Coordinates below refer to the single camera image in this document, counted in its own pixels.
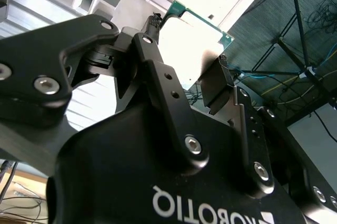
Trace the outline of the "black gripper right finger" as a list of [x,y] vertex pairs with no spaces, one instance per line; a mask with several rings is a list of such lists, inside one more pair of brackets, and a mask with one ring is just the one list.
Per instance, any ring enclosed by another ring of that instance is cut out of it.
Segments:
[[255,109],[251,97],[235,85],[220,57],[202,59],[199,83],[204,105],[228,123],[239,140],[234,145],[239,181],[252,197],[270,196],[277,185],[306,219],[336,223],[336,193],[295,140],[267,107]]

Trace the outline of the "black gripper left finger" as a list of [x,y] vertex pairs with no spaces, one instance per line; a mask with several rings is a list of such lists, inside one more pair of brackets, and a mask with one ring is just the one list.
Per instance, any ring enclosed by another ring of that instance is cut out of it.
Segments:
[[185,146],[196,128],[174,69],[163,63],[153,38],[137,33],[123,49],[114,46],[119,34],[113,23],[91,14],[2,39],[1,148],[51,175],[56,152],[70,137],[65,112],[73,90],[106,75],[116,77],[120,97],[143,82],[180,168],[202,169],[207,152]]

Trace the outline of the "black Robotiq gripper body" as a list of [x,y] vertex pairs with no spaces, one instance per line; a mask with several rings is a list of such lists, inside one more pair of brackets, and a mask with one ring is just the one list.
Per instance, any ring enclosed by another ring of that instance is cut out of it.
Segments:
[[185,175],[156,110],[142,103],[74,135],[48,185],[54,223],[305,223],[280,184],[260,199],[244,192],[236,134],[195,112],[210,159]]

